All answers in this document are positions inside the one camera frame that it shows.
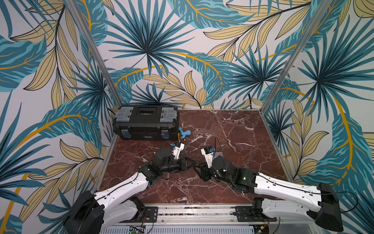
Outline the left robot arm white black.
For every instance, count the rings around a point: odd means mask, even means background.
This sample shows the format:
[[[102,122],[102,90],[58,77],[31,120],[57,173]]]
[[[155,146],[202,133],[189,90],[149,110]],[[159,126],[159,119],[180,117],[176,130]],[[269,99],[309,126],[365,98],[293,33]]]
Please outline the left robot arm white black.
[[[101,192],[84,192],[71,207],[63,222],[69,234],[99,234],[122,221],[142,216],[144,205],[136,194],[149,189],[163,174],[180,173],[196,162],[180,155],[184,145],[161,148],[127,180]]]

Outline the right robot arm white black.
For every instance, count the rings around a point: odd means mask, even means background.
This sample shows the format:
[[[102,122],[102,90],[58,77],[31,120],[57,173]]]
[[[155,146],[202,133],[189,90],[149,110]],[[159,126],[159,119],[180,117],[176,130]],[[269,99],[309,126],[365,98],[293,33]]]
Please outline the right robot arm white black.
[[[276,179],[263,173],[237,168],[222,156],[194,166],[195,172],[203,181],[215,179],[226,183],[235,192],[242,194],[265,195],[282,199],[284,206],[276,205],[268,199],[255,199],[252,205],[253,216],[264,218],[300,217],[314,221],[319,227],[333,231],[344,230],[340,209],[339,192],[326,183],[300,185]]]

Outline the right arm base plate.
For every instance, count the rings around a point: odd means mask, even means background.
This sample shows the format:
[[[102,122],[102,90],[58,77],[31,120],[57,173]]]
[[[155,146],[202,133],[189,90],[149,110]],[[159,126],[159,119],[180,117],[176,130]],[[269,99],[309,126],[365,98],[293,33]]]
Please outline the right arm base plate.
[[[237,217],[238,222],[274,222],[277,218],[267,217],[262,213],[261,208],[254,208],[252,206],[236,206],[232,213]]]

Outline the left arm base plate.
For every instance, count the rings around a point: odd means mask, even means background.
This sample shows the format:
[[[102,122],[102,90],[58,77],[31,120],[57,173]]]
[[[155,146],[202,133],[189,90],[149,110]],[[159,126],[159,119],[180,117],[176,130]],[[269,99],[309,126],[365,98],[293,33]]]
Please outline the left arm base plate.
[[[157,222],[158,218],[158,207],[144,207],[140,211],[135,213],[135,216],[127,220],[128,223],[154,223]]]

